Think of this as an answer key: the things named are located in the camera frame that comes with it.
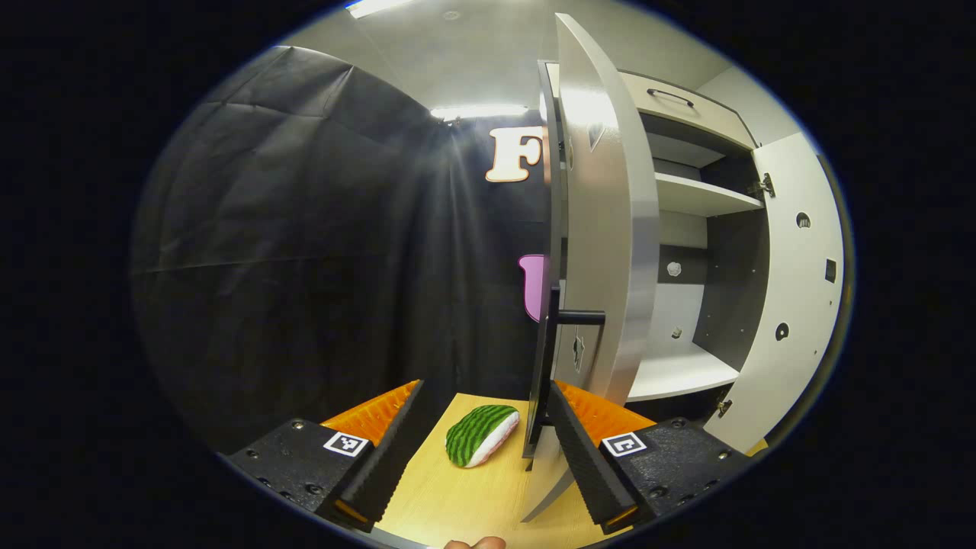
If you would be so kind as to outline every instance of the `ceiling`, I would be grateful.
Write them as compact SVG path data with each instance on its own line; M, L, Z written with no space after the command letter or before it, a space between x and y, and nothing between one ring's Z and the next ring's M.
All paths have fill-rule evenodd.
M558 59L555 13L573 16L617 68L697 89L731 66L667 20L615 0L414 0L359 20L339 9L279 43L352 63L428 108L535 108L536 61Z

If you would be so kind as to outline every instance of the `wooden table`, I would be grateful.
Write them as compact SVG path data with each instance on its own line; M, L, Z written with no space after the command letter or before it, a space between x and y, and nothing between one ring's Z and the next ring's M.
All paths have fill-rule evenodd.
M488 461L457 467L444 450L447 430L483 404L509 404L521 419ZM534 520L521 523L529 478L528 460L522 458L528 405L457 394L410 460L376 527L437 548L452 539L473 544L486 535L504 539L508 549L580 547L610 537L593 524L575 483Z

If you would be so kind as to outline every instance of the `ceiling light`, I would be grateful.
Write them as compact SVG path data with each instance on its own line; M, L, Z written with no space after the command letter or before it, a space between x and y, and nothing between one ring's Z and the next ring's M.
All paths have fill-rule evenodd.
M393 6L399 6L400 4L406 4L407 2L412 2L413 0L359 0L353 4L346 6L349 10L349 14L354 18L364 18L370 14L375 14L378 11L385 10L386 8L392 8Z
M517 116L524 114L529 107L523 105L471 105L432 108L430 114L444 120L455 118L474 118L476 116Z

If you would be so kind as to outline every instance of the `drawer handle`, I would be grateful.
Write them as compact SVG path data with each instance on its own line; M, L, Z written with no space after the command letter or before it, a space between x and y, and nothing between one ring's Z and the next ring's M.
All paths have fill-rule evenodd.
M680 99L680 100L682 100L682 101L684 101L685 103L688 103L688 106L690 106L690 107L692 107L692 108L694 108L694 107L695 107L695 104L693 104L693 103L691 103L690 101L688 101L688 100L686 100L686 99L684 99L684 98L683 98L683 97L681 97L681 96L676 96L675 94L673 94L673 93L671 93L671 92L666 92L666 91L664 91L664 90L655 90L654 88L647 88L647 93L648 93L648 94L650 94L650 95L652 95L652 96L653 96L653 95L654 95L655 93L658 93L658 94L664 94L664 95L666 95L666 96L671 96L671 97L673 97L673 98L678 98L678 99Z

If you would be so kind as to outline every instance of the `open cabinet door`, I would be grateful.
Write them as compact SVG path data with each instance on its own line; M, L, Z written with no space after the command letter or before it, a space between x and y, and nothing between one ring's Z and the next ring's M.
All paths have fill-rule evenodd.
M654 166L617 68L573 18L556 14L556 29L569 203L563 307L602 311L605 321L585 341L590 359L561 353L553 375L623 404L645 356L654 308L659 254ZM566 331L572 328L564 326L563 333L573 333ZM526 487L524 520L571 483L555 433L546 427Z
M803 134L752 152L766 174L769 279L742 371L705 430L746 452L790 410L830 342L843 285L843 241L827 175Z

